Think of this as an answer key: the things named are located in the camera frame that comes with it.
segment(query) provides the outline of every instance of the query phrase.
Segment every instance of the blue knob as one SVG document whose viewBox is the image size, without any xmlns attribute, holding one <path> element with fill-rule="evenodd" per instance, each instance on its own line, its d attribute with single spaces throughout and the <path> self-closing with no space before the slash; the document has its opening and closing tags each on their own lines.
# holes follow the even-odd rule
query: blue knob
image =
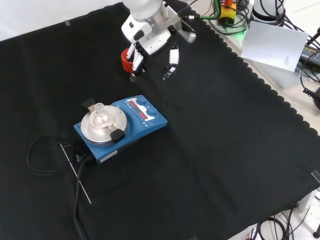
<svg viewBox="0 0 320 240">
<path fill-rule="evenodd" d="M 144 96 L 138 96 L 136 98 L 136 103 L 142 106 L 147 105 L 147 99 Z"/>
<path fill-rule="evenodd" d="M 155 117 L 158 115 L 158 111 L 153 106 L 150 106 L 146 109 L 146 114 L 148 114 L 151 117 Z"/>
</svg>

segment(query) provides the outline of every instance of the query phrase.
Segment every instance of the metal rod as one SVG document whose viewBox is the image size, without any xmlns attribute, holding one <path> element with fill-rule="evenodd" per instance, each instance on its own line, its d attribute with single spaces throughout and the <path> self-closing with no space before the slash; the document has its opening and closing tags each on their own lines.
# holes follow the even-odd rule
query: metal rod
<svg viewBox="0 0 320 240">
<path fill-rule="evenodd" d="M 66 156 L 66 159 L 68 159 L 68 162 L 69 162 L 69 164 L 70 164 L 70 166 L 71 166 L 71 168 L 72 168 L 72 170 L 73 170 L 73 172 L 74 172 L 75 177 L 77 178 L 78 175 L 77 175 L 77 173 L 76 173 L 76 171 L 75 171 L 75 169 L 74 169 L 74 166 L 72 166 L 72 163 L 70 162 L 70 159 L 69 159 L 69 157 L 68 157 L 65 149 L 64 149 L 63 146 L 61 145 L 61 143 L 60 143 L 60 146 L 61 146 L 61 148 L 62 148 L 62 150 L 63 150 L 63 152 L 64 152 L 64 155 Z M 88 199 L 89 203 L 91 204 L 90 198 L 89 198 L 89 196 L 88 196 L 88 194 L 87 194 L 84 186 L 82 185 L 81 181 L 79 181 L 79 183 L 80 183 L 80 185 L 81 185 L 81 187 L 82 187 L 82 190 L 83 190 L 84 194 L 86 195 L 86 198 Z"/>
</svg>

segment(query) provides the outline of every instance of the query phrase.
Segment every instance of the green cable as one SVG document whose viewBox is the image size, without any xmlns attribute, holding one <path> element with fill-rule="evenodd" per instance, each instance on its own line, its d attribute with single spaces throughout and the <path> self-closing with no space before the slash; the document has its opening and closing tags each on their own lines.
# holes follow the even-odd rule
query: green cable
<svg viewBox="0 0 320 240">
<path fill-rule="evenodd" d="M 216 14 L 214 16 L 200 16 L 200 19 L 205 19 L 205 20 L 214 20 L 218 19 L 220 17 L 220 6 L 219 6 L 219 0 L 214 0 L 215 1 L 215 9 L 216 9 Z"/>
</svg>

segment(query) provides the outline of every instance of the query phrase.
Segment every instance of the tape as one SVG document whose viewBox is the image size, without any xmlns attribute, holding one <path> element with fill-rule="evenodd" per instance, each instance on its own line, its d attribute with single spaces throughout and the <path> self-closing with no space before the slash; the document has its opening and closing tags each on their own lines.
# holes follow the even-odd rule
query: tape
<svg viewBox="0 0 320 240">
<path fill-rule="evenodd" d="M 320 174 L 317 171 L 313 171 L 311 174 L 320 183 Z"/>
</svg>

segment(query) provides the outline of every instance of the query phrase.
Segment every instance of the red cup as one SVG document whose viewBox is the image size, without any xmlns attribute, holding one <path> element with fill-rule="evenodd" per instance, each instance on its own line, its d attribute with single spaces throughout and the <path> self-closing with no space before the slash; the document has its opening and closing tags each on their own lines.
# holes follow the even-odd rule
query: red cup
<svg viewBox="0 0 320 240">
<path fill-rule="evenodd" d="M 129 48 L 127 48 L 126 50 L 124 50 L 121 53 L 121 60 L 122 60 L 122 66 L 123 69 L 127 72 L 127 73 L 132 73 L 132 67 L 133 67 L 133 63 L 128 61 L 127 59 L 127 52 L 128 52 Z"/>
</svg>

